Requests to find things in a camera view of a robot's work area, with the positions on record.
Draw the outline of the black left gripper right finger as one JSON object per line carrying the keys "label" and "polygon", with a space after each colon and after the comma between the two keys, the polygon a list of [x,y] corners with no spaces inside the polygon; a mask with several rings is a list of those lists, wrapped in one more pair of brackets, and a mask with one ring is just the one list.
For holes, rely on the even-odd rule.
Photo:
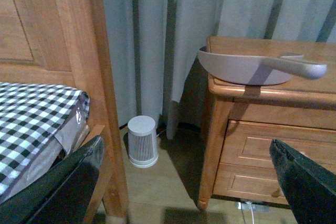
{"label": "black left gripper right finger", "polygon": [[269,153],[297,223],[335,223],[335,174],[281,140]]}

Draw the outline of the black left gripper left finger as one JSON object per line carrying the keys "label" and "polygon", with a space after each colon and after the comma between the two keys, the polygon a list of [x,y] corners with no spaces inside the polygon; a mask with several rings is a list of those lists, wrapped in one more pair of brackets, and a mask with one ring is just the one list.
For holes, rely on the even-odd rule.
{"label": "black left gripper left finger", "polygon": [[82,223],[98,181],[104,142],[95,136],[1,203],[1,223]]}

